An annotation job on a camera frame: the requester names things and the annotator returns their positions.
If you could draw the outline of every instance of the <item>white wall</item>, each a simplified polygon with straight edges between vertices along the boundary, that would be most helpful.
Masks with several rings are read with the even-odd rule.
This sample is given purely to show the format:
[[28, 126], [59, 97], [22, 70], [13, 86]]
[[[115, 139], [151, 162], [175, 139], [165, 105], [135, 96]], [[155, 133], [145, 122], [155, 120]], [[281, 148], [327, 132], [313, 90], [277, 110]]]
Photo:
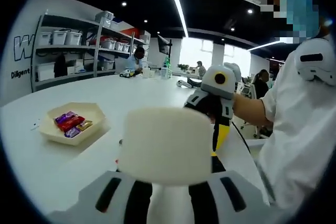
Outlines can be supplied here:
[[[177, 64], [179, 64], [180, 60], [180, 53], [181, 53], [181, 43], [182, 39], [171, 39], [172, 40], [172, 51], [171, 51], [171, 66], [173, 71], [178, 71], [179, 68]], [[165, 54], [159, 52], [159, 44], [158, 38], [151, 38], [149, 44], [149, 52], [148, 52], [148, 61], [152, 64], [157, 65], [157, 67], [162, 67], [163, 60], [166, 57]]]
[[214, 44], [212, 65], [222, 65], [224, 61], [224, 45]]
[[[94, 20], [100, 9], [76, 0], [28, 0], [7, 37], [1, 62], [0, 106], [31, 93], [30, 73], [13, 77], [12, 72], [28, 70], [32, 56], [34, 34], [40, 15], [48, 14]], [[132, 28], [121, 22], [118, 30]]]
[[257, 74], [261, 69], [266, 69], [269, 72], [269, 60], [251, 54], [250, 75]]

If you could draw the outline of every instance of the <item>blue face mask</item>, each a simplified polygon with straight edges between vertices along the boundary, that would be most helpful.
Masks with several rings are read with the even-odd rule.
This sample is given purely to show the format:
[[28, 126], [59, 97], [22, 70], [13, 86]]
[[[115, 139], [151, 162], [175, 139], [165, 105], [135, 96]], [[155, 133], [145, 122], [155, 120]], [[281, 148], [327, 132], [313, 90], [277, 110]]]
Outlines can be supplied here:
[[319, 10], [312, 0], [280, 0], [280, 18], [293, 25], [293, 36], [299, 42], [319, 33]]

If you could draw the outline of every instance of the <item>candy bar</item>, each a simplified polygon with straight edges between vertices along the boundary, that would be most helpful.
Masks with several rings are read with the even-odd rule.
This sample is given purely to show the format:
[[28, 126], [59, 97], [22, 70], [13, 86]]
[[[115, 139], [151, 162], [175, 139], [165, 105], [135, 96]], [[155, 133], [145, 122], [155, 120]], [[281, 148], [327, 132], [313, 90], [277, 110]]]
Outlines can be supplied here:
[[66, 121], [68, 121], [70, 118], [72, 118], [73, 116], [76, 116], [77, 114], [69, 111], [68, 113], [65, 113], [57, 118], [55, 118], [55, 123], [59, 124], [59, 123], [64, 123]]
[[93, 125], [92, 121], [89, 121], [89, 120], [85, 120], [83, 121], [82, 123], [80, 123], [77, 128], [80, 130], [80, 131], [84, 131], [86, 130], [88, 127], [90, 127], [91, 125]]
[[69, 131], [64, 133], [64, 136], [73, 138], [74, 136], [78, 135], [80, 133], [80, 130], [77, 129], [76, 127], [71, 128]]
[[59, 123], [57, 126], [63, 131], [63, 132], [67, 132], [69, 131], [71, 128], [77, 126], [78, 124], [80, 124], [81, 122], [83, 122], [85, 120], [85, 118], [81, 117], [81, 116], [73, 116], [72, 118], [70, 118], [68, 121], [63, 122], [63, 123]]

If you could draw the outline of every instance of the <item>white bowl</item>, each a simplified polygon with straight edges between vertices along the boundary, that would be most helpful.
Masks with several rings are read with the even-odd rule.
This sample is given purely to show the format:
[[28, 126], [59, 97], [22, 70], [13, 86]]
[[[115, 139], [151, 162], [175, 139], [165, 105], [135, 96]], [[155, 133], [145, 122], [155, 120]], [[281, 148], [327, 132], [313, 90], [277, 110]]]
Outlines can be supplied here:
[[[92, 121], [93, 125], [73, 138], [65, 137], [64, 132], [54, 123], [54, 118], [69, 111], [75, 112], [79, 116], [83, 116], [86, 120]], [[61, 107], [48, 111], [47, 116], [40, 124], [39, 132], [48, 140], [63, 144], [78, 145], [84, 139], [99, 130], [103, 126], [104, 120], [105, 115], [96, 103], [69, 102]]]

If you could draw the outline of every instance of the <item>robot eye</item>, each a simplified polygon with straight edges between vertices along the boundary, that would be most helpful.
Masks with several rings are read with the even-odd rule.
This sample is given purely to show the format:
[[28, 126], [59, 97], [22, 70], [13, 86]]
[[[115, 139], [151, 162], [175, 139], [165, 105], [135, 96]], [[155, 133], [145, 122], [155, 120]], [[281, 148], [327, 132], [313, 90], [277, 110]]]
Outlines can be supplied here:
[[218, 84], [223, 84], [225, 82], [225, 76], [222, 73], [218, 73], [215, 76], [215, 81]]

